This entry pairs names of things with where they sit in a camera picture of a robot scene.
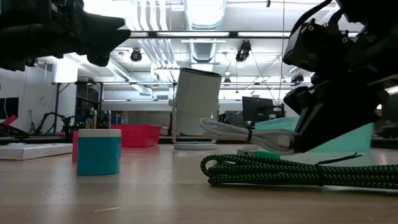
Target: white box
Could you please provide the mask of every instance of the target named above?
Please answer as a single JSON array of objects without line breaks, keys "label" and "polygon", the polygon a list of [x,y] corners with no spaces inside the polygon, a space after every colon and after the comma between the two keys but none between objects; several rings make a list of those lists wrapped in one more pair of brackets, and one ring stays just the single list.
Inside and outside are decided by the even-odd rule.
[{"label": "white box", "polygon": [[0,146],[0,160],[26,160],[72,152],[72,144],[11,143]]}]

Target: white base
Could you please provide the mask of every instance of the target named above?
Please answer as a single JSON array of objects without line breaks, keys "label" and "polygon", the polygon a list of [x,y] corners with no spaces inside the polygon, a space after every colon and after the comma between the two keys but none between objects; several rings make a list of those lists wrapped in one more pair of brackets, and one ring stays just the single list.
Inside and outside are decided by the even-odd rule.
[{"label": "white base", "polygon": [[181,142],[174,144],[174,149],[181,150],[212,150],[217,149],[217,145],[213,143],[201,142]]},{"label": "white base", "polygon": [[72,152],[72,144],[11,143],[0,146],[0,160],[26,160]]}]

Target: red plastic bin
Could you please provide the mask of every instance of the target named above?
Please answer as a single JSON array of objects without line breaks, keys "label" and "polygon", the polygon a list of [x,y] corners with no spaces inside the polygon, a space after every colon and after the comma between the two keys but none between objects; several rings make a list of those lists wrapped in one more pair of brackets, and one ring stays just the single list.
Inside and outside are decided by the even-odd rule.
[{"label": "red plastic bin", "polygon": [[112,124],[122,131],[122,147],[149,147],[159,143],[162,127],[153,125]]}]

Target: green and black braided cable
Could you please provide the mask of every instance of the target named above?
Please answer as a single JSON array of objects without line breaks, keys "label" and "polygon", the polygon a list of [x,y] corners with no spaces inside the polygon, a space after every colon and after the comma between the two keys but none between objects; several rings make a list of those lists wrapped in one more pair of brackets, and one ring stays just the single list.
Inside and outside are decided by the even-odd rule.
[{"label": "green and black braided cable", "polygon": [[[206,164],[216,161],[209,169]],[[398,165],[335,167],[311,165],[270,157],[211,155],[201,171],[210,184],[335,185],[377,189],[398,189]]]}]

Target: wooden table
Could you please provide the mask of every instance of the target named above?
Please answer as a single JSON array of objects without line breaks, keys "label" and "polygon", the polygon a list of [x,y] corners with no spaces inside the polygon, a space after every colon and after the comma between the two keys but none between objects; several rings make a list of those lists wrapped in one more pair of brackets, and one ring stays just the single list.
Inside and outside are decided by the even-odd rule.
[{"label": "wooden table", "polygon": [[[209,185],[201,159],[238,147],[125,149],[121,172],[109,176],[77,177],[70,154],[1,161],[0,223],[398,223],[393,190]],[[343,163],[364,161],[398,163],[398,152],[378,149]]]}]

